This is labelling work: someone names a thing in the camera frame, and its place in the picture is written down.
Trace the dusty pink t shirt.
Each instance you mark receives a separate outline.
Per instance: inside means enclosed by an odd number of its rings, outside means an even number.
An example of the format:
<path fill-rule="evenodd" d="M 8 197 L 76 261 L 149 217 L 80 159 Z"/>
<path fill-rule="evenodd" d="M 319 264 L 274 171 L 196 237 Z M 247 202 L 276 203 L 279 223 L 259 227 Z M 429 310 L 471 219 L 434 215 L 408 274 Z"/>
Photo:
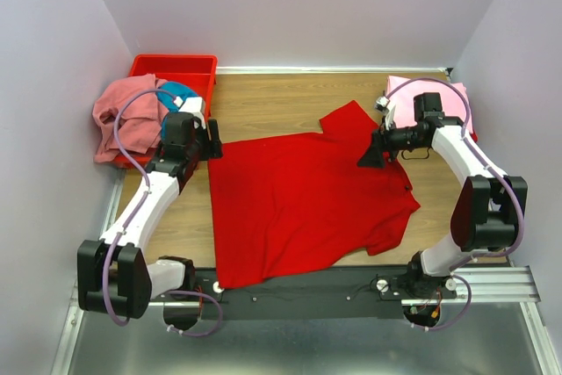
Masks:
<path fill-rule="evenodd" d="M 160 140 L 159 101 L 154 92 L 141 96 L 116 119 L 127 101 L 144 90 L 159 89 L 166 81 L 153 74 L 132 76 L 111 83 L 96 101 L 92 117 L 102 138 L 94 155 L 97 163 L 111 162 L 120 143 L 129 153 L 144 155 Z"/>

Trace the red t shirt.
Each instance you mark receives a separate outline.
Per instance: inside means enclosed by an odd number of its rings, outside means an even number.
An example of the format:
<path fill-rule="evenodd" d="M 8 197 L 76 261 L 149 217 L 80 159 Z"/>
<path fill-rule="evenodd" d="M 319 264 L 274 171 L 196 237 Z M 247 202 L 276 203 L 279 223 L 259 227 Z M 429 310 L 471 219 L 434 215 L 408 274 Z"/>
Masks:
<path fill-rule="evenodd" d="M 375 122 L 356 102 L 318 133 L 226 144 L 208 164 L 216 270 L 225 289 L 323 270 L 398 247 L 419 204 L 398 163 L 363 168 Z"/>

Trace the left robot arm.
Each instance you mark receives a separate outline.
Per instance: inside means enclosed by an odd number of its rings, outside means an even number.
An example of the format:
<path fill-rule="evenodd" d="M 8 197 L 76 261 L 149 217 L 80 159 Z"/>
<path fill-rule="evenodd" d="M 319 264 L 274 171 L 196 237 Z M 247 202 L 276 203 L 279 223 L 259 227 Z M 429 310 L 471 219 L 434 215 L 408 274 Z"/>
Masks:
<path fill-rule="evenodd" d="M 172 112 L 164 138 L 143 169 L 143 180 L 118 219 L 96 241 L 77 250 L 78 303 L 107 314 L 118 325 L 139 319 L 151 299 L 196 289 L 192 260 L 163 256 L 148 264 L 144 250 L 168 207 L 180 196 L 200 162 L 223 155 L 216 119 Z"/>

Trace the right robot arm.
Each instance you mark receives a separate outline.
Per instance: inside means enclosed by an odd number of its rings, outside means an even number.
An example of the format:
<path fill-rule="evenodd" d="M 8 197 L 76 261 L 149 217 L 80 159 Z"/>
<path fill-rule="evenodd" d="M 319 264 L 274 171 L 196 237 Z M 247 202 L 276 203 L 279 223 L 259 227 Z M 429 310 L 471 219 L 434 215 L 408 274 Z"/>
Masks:
<path fill-rule="evenodd" d="M 396 126 L 397 107 L 388 97 L 379 97 L 376 107 L 384 117 L 358 166 L 384 168 L 403 151 L 431 148 L 462 185 L 449 233 L 411 258 L 405 274 L 398 277 L 398 288 L 413 298 L 426 299 L 471 260 L 506 256 L 518 247 L 528 185 L 522 177 L 509 176 L 491 163 L 468 133 L 466 119 L 447 115 L 437 92 L 414 97 L 414 126 Z"/>

